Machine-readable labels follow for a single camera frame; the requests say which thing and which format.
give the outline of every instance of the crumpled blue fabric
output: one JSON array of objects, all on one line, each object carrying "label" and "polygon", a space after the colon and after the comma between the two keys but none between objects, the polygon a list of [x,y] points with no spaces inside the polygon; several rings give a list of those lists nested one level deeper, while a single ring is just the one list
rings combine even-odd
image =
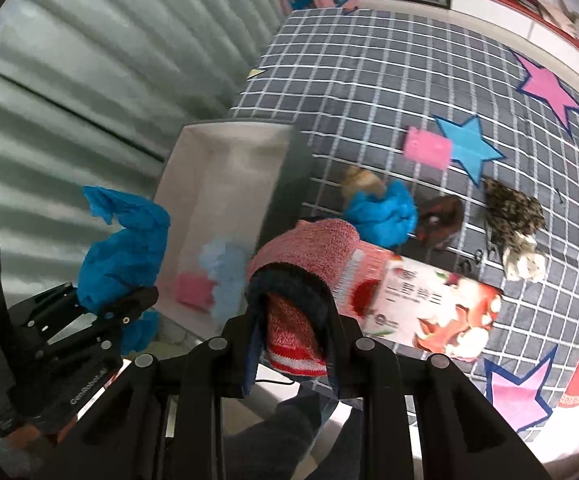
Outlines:
[{"label": "crumpled blue fabric", "polygon": [[237,316],[245,289],[245,250],[229,240],[215,238],[203,246],[198,260],[207,277],[216,282],[211,316],[218,322]]},{"label": "crumpled blue fabric", "polygon": [[[114,216],[125,228],[92,244],[78,274],[78,300],[97,313],[138,286],[156,283],[167,247],[170,217],[161,206],[141,196],[84,186],[93,216],[111,224]],[[125,327],[122,354],[144,350],[156,335],[158,313],[153,310]]]},{"label": "crumpled blue fabric", "polygon": [[383,198],[364,191],[356,193],[343,218],[356,228],[361,240],[391,249],[405,243],[416,229],[418,212],[407,188],[394,180]]}]

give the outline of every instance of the gray curtain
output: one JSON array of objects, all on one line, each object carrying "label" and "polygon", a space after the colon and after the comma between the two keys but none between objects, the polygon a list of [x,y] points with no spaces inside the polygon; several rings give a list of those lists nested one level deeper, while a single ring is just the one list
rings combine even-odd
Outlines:
[{"label": "gray curtain", "polygon": [[75,280],[114,231],[80,190],[150,197],[182,126],[222,117],[281,22],[277,0],[7,0],[0,246],[8,304]]}]

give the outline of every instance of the silver bolt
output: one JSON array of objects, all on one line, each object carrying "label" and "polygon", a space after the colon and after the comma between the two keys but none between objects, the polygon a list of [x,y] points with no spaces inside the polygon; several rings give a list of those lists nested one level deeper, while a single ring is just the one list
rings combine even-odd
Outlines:
[{"label": "silver bolt", "polygon": [[222,350],[227,348],[227,339],[224,337],[215,337],[209,340],[209,347],[212,350]]},{"label": "silver bolt", "polygon": [[373,339],[368,337],[361,337],[360,339],[356,339],[356,348],[359,350],[371,350],[376,346]]},{"label": "silver bolt", "polygon": [[449,366],[449,359],[443,354],[434,354],[431,356],[431,364],[436,368],[447,368]]},{"label": "silver bolt", "polygon": [[154,357],[150,354],[140,354],[136,359],[134,359],[134,363],[138,368],[147,368],[151,366],[154,362]]}]

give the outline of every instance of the black cable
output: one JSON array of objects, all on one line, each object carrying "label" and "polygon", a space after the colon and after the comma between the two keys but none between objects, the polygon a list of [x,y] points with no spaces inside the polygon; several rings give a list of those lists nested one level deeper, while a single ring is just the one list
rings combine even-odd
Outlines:
[{"label": "black cable", "polygon": [[272,384],[283,384],[284,386],[291,386],[296,384],[296,381],[291,381],[290,383],[284,383],[283,381],[273,381],[272,379],[257,379],[256,383],[272,383]]}]

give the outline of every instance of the gray grid tablecloth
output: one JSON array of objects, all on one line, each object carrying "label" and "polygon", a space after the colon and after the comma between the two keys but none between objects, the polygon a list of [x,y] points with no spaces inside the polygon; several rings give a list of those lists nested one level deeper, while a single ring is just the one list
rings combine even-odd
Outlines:
[{"label": "gray grid tablecloth", "polygon": [[[402,146],[409,126],[439,133],[434,116],[461,123],[479,115],[484,137],[507,157],[485,163],[483,174],[543,206],[547,228],[537,240],[547,279],[507,282],[495,256],[473,264],[473,276],[499,286],[504,301],[483,356],[457,364],[484,391],[483,357],[522,376],[558,346],[542,391],[556,406],[579,361],[579,113],[569,112],[569,137],[546,104],[516,91],[525,70],[508,47],[420,16],[297,11],[259,66],[266,71],[248,81],[232,115],[290,121],[310,136],[316,160],[304,214],[341,213],[339,188],[350,164],[401,179],[416,202],[455,194],[465,202],[465,222],[448,250],[426,253],[415,240],[401,248],[450,271],[486,247],[483,188],[458,164],[439,171],[406,160]],[[564,87],[579,102],[579,93]],[[328,389],[322,380],[314,388]],[[415,424],[411,399],[408,406]],[[522,436],[532,440],[538,431]]]}]

